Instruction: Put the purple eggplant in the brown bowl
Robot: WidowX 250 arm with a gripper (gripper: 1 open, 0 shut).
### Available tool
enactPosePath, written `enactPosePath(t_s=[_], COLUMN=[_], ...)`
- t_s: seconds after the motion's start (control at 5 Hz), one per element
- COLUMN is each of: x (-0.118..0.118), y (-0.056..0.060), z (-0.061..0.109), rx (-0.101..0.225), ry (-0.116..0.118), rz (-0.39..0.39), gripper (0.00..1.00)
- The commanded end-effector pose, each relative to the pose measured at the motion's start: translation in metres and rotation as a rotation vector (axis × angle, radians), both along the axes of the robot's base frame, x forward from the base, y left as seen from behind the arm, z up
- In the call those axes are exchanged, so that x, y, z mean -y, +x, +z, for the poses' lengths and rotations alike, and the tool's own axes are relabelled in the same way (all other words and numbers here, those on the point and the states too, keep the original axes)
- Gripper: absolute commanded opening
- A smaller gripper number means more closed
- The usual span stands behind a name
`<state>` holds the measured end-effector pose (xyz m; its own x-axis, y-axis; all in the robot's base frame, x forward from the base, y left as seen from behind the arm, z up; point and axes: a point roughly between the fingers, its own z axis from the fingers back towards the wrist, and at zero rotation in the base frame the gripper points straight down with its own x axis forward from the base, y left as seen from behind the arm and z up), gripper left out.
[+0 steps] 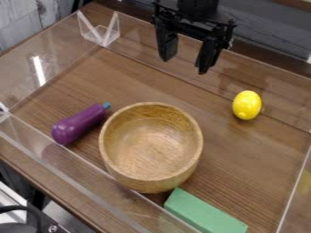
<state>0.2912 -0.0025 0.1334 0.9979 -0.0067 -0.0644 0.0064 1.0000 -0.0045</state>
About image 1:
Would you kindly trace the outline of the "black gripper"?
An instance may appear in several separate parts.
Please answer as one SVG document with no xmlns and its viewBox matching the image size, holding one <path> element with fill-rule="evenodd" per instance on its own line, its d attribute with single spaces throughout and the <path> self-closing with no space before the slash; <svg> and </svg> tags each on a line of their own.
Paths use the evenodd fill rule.
<svg viewBox="0 0 311 233">
<path fill-rule="evenodd" d="M 220 0 L 153 0 L 157 53 L 168 62 L 177 53 L 177 34 L 197 40 L 204 38 L 196 57 L 197 73 L 204 75 L 215 66 L 223 41 L 231 41 L 236 22 L 220 16 Z"/>
</svg>

